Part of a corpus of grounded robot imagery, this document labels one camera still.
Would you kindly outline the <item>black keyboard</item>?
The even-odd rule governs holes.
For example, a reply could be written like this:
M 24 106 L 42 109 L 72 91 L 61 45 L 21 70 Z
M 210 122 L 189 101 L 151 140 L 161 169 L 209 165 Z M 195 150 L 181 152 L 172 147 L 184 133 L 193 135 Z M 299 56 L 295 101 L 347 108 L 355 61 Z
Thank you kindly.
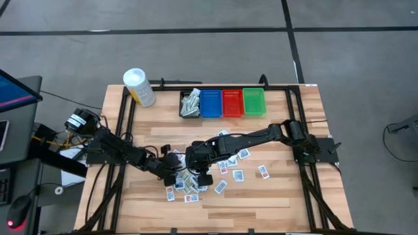
M 12 197 L 12 172 L 9 168 L 0 169 L 0 206 L 10 204 Z

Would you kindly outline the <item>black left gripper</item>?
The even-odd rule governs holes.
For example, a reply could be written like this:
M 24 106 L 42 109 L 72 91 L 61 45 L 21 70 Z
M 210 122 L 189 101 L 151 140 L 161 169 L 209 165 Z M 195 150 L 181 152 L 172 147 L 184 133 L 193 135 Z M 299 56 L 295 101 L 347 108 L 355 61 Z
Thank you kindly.
M 161 153 L 163 154 L 163 156 L 162 158 L 159 158 L 159 162 L 160 162 L 158 166 L 159 177 L 164 181 L 165 187 L 169 187 L 176 183 L 176 172 L 187 170 L 188 166 L 185 165 L 185 155 L 183 155 L 179 158 L 179 161 L 181 162 L 181 164 L 179 164 L 176 168 L 166 167 L 164 163 L 165 156 L 170 153 L 173 153 L 171 152 L 171 146 L 169 144 L 166 144 L 161 147 Z

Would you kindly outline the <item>green slotted plastic basket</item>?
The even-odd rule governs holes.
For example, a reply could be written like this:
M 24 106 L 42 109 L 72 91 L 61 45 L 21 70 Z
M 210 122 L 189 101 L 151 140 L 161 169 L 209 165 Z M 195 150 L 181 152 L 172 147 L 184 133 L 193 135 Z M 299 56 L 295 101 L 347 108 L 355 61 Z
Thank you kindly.
M 244 88 L 244 112 L 247 116 L 262 116 L 266 113 L 265 93 L 263 88 Z

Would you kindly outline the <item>grey stand foot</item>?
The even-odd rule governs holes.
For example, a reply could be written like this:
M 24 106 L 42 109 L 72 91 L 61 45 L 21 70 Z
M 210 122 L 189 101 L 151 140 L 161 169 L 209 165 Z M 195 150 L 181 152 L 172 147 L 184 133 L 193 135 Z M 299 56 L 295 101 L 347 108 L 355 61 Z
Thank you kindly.
M 398 131 L 403 129 L 411 129 L 416 135 L 418 135 L 418 114 L 411 116 L 398 123 L 392 123 L 388 126 L 388 132 L 396 134 Z

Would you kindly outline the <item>monitor with blue screen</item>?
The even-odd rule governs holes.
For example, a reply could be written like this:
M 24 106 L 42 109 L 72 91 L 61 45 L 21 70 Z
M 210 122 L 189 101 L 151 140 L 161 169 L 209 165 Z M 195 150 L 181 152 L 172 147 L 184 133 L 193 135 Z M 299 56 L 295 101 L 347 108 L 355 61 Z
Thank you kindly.
M 42 100 L 38 92 L 0 69 L 0 113 Z

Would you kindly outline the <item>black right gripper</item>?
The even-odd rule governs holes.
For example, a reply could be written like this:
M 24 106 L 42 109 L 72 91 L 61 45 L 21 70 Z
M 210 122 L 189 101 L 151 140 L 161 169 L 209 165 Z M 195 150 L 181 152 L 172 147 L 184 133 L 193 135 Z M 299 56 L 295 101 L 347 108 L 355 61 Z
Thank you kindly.
M 194 141 L 186 148 L 185 163 L 190 174 L 197 176 L 200 186 L 213 184 L 213 177 L 209 175 L 209 166 L 214 162 L 214 151 L 204 141 Z

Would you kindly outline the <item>black diagonal support beam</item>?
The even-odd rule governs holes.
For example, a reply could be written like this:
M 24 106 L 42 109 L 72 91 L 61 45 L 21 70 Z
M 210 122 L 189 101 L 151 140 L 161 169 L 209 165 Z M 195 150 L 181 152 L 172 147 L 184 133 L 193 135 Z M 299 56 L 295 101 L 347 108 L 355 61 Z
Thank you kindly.
M 43 124 L 35 123 L 28 158 L 39 159 L 42 163 L 58 169 L 70 166 L 72 161 L 59 154 L 59 150 L 63 150 L 64 147 L 56 142 L 56 136 L 56 131 Z M 81 171 L 81 175 L 86 176 L 88 168 L 82 164 L 79 165 L 77 162 L 75 162 L 75 165 Z

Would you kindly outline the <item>blue slotted plastic basket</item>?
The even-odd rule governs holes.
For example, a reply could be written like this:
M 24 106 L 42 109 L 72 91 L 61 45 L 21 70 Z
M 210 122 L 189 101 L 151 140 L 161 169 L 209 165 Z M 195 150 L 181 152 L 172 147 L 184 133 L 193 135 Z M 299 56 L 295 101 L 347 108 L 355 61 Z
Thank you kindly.
M 219 89 L 203 89 L 200 92 L 200 114 L 203 118 L 222 116 L 222 93 Z

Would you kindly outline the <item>white paper sheet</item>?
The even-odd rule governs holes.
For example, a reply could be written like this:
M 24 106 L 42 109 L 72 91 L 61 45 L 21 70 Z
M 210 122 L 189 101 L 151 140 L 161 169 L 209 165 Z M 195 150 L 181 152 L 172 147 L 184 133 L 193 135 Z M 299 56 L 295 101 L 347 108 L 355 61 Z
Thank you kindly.
M 86 153 L 83 148 L 82 145 L 77 145 L 59 152 L 61 156 L 72 161 L 70 166 L 61 169 L 61 184 L 65 187 L 85 181 L 85 175 L 81 175 L 81 171 L 75 165 L 75 162 L 77 162 L 79 165 L 87 167 Z

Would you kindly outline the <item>smartphone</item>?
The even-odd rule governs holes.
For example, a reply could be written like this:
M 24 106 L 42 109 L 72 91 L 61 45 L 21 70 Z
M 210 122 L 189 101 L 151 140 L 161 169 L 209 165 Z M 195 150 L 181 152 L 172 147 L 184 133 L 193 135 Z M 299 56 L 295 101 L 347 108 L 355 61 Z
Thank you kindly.
M 0 152 L 3 150 L 6 142 L 9 124 L 10 122 L 7 120 L 0 121 Z

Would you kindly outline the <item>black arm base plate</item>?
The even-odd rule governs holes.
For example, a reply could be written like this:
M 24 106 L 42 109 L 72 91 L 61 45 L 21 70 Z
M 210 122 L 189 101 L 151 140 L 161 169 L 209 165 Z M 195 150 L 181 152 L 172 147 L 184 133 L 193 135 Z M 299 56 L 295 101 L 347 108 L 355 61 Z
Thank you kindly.
M 92 140 L 87 148 L 87 164 L 122 164 L 126 155 L 133 150 L 131 144 L 119 138 Z
M 335 143 L 333 138 L 317 138 L 319 152 L 308 153 L 301 147 L 293 148 L 294 160 L 297 163 L 337 163 L 339 161 L 336 150 L 341 142 Z

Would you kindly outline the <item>laptop with blue screen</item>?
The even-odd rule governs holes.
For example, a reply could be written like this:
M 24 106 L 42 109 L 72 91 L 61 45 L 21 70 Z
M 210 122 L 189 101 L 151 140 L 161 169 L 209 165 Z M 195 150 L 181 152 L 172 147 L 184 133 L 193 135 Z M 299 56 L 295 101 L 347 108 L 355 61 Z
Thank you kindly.
M 40 94 L 41 76 L 17 79 Z M 0 152 L 0 165 L 8 165 L 27 158 L 38 103 L 0 113 L 0 121 L 10 122 L 6 142 Z

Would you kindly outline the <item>white wipes canister yellow label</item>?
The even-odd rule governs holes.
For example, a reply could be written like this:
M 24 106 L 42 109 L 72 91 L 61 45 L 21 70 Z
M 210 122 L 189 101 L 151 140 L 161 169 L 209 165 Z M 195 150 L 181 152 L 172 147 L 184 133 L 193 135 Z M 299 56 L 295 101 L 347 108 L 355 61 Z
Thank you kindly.
M 156 98 L 145 72 L 139 68 L 127 70 L 123 75 L 123 83 L 134 100 L 142 107 L 151 107 Z

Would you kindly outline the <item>red slotted plastic basket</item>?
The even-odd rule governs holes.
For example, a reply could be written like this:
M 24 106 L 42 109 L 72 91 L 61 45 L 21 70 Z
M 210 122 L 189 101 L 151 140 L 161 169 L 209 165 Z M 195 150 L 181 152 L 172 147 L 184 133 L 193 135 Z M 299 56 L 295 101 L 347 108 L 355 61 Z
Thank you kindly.
M 223 116 L 241 118 L 244 115 L 243 94 L 241 89 L 223 89 Z

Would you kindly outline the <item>black computer mouse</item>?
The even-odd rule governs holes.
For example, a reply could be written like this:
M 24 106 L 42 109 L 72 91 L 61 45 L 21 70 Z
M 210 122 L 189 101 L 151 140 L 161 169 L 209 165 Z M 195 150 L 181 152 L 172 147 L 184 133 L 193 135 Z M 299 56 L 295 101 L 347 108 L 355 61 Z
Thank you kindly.
M 30 196 L 19 196 L 10 206 L 7 214 L 7 226 L 11 229 L 20 228 L 26 220 L 30 205 Z

